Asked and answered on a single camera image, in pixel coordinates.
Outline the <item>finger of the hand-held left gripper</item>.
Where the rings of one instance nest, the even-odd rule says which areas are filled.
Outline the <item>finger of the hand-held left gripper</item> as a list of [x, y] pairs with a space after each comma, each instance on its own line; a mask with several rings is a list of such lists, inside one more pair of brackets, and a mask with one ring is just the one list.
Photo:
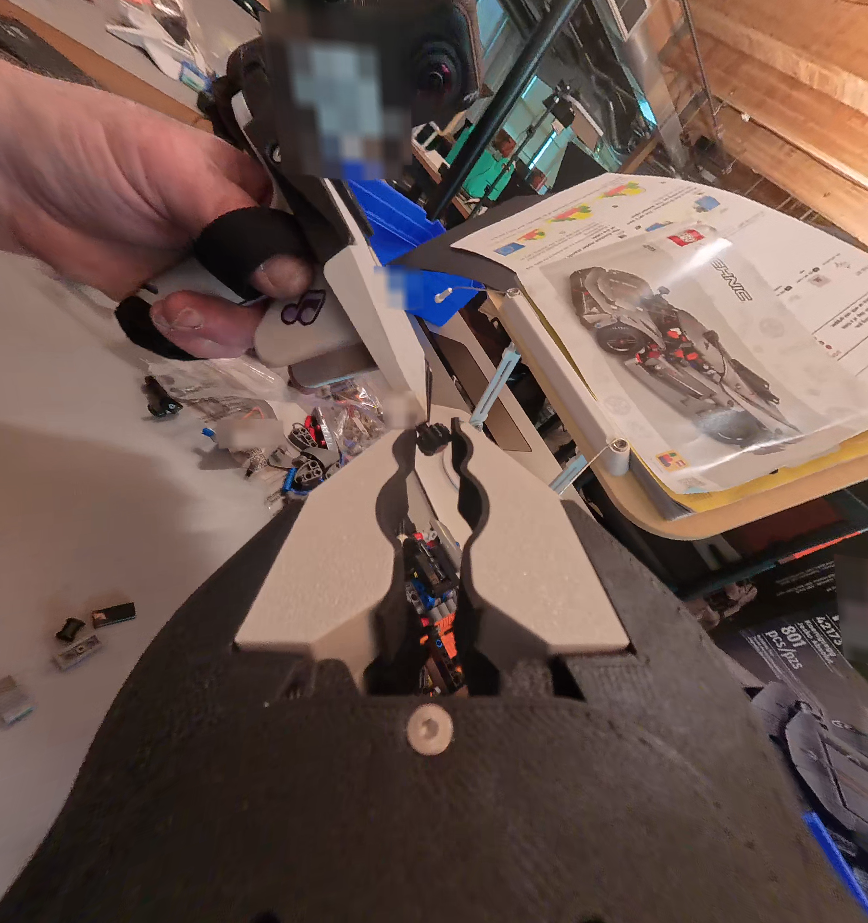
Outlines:
[[343, 248], [327, 261], [324, 276], [386, 381], [395, 424], [426, 422], [427, 357], [404, 309], [391, 305], [385, 272], [371, 248], [364, 241]]

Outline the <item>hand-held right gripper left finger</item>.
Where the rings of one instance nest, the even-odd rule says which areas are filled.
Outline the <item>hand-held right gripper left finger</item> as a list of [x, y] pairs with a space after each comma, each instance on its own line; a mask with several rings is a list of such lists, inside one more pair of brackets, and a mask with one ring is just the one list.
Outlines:
[[392, 663], [406, 628], [399, 528], [416, 432], [391, 431], [316, 488], [236, 636], [248, 652], [345, 664], [361, 691], [371, 663]]

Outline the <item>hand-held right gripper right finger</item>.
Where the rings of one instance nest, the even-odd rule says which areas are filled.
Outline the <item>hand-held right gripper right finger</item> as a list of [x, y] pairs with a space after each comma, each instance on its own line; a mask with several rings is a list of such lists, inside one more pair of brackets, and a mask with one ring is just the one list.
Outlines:
[[471, 694], [522, 663], [627, 652], [631, 642], [579, 537], [582, 510], [471, 423], [451, 422], [462, 552], [453, 633]]

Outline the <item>clear bag of small lego parts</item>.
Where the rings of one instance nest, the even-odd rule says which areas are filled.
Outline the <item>clear bag of small lego parts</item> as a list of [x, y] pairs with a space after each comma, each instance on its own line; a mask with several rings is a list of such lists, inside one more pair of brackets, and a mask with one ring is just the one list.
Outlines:
[[176, 401], [194, 410], [221, 449], [297, 456], [321, 450], [325, 464], [349, 461], [385, 430], [382, 403], [366, 376], [331, 386], [295, 386], [286, 369], [251, 358], [147, 363]]

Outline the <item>lego car model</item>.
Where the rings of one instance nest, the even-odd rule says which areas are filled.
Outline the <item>lego car model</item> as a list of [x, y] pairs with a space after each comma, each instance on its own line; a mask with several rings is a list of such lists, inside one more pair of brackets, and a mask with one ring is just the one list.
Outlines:
[[466, 679], [454, 622], [462, 548], [436, 519], [423, 530], [404, 518], [397, 537], [404, 553], [405, 595], [418, 626], [417, 647], [425, 654], [417, 691], [427, 698], [460, 693]]

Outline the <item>clear bag of lego liftarms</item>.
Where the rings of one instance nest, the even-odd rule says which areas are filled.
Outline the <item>clear bag of lego liftarms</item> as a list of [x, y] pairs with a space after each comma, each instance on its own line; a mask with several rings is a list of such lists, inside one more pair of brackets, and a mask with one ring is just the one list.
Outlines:
[[277, 511], [290, 501], [304, 501], [340, 470], [344, 456], [319, 410], [293, 422], [285, 442], [266, 455], [266, 505]]

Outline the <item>black hooked lego part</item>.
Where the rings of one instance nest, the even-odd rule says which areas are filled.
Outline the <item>black hooked lego part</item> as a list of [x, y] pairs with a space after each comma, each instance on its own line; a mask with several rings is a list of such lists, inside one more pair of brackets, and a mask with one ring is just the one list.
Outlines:
[[153, 375], [144, 377], [142, 392], [147, 398], [147, 409], [154, 419], [177, 415], [183, 409], [183, 404], [170, 395]]

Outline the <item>lego instruction booklet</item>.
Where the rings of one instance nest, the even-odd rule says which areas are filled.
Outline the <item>lego instruction booklet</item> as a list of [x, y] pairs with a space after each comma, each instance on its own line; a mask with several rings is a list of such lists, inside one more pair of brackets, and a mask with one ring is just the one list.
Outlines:
[[611, 175], [451, 244], [530, 306], [668, 520], [868, 448], [868, 253], [738, 194]]

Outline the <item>person's left hand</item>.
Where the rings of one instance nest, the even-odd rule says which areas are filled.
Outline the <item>person's left hand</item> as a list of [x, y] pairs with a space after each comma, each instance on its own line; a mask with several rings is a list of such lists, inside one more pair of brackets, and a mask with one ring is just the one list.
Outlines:
[[0, 58], [0, 251], [121, 302], [223, 214], [272, 193], [261, 165], [218, 137]]

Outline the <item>black steel column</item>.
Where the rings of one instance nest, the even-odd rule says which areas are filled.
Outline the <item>black steel column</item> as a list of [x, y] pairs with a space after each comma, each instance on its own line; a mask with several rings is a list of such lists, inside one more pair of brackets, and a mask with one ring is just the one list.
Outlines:
[[426, 212], [429, 220], [438, 221], [445, 213], [488, 143], [501, 129], [542, 58], [579, 5], [579, 1], [553, 2], [527, 37], [509, 73], [491, 97], [487, 108], [475, 123], [473, 132], [463, 144], [448, 172], [441, 178], [436, 192], [429, 199]]

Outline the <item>blue plastic bin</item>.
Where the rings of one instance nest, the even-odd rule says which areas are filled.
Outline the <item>blue plastic bin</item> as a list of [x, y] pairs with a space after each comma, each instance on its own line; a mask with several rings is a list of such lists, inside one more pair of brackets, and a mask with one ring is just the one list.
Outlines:
[[443, 327], [464, 306], [481, 303], [485, 287], [449, 272], [396, 265], [429, 242], [443, 237], [440, 222], [429, 221], [424, 210], [383, 180], [350, 182], [351, 193], [371, 226], [370, 247], [384, 267], [391, 305]]
[[868, 891], [863, 887], [861, 880], [842, 854], [819, 814], [814, 811], [807, 811], [802, 815], [802, 820], [809, 828], [813, 838], [846, 890], [868, 918]]

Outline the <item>white book stand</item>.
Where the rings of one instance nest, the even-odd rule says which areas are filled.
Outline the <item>white book stand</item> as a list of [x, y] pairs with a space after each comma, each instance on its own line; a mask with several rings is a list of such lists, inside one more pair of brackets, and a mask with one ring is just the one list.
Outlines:
[[[576, 443], [580, 454], [589, 460], [589, 468], [599, 481], [606, 497], [627, 520], [646, 532], [659, 537], [696, 541], [709, 539], [733, 529], [745, 526], [768, 516], [793, 509], [807, 502], [830, 497], [857, 484], [868, 481], [868, 448], [857, 447], [857, 454], [848, 456], [850, 449], [842, 449], [819, 459], [820, 470], [806, 474], [785, 484], [758, 487], [742, 499], [731, 500], [711, 511], [692, 511], [689, 515], [668, 520], [659, 512], [652, 497], [645, 489], [645, 481], [627, 467], [621, 474], [613, 473], [621, 462], [627, 462], [626, 451], [613, 450], [612, 443], [619, 438], [613, 424], [606, 419], [598, 402], [589, 394], [577, 372], [564, 358], [542, 323], [536, 318], [530, 306], [524, 306], [521, 313], [512, 316], [503, 307], [498, 319], [504, 322], [511, 335], [511, 345], [521, 355], [533, 374], [543, 394], [558, 414], [565, 429]], [[468, 327], [465, 318], [457, 313], [443, 327], [428, 324], [419, 319], [426, 332], [431, 348], [440, 355], [447, 372], [455, 376], [462, 385], [467, 402], [475, 404], [485, 393], [488, 383], [497, 380], [497, 365], [492, 363], [474, 331]], [[497, 398], [505, 407], [509, 420], [514, 422], [521, 438], [528, 441], [535, 463], [535, 428], [513, 397], [509, 388], [502, 384]], [[510, 423], [505, 425], [500, 418], [497, 424], [486, 424], [497, 440], [497, 444], [527, 467], [531, 456], [509, 448]]]

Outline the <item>orange box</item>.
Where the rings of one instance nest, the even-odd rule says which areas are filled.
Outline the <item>orange box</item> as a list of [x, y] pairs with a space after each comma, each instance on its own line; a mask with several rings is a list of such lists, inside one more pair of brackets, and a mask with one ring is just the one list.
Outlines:
[[835, 556], [868, 559], [868, 530], [794, 553], [780, 560], [773, 572], [778, 574], [783, 570], [791, 571], [832, 563]]

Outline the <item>long wooden desk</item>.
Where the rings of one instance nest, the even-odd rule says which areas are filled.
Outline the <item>long wooden desk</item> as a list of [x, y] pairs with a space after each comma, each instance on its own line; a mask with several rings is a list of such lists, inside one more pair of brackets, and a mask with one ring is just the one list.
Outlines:
[[0, 16], [24, 23], [103, 89], [211, 133], [197, 94], [108, 33], [105, 13], [93, 2], [0, 1]]

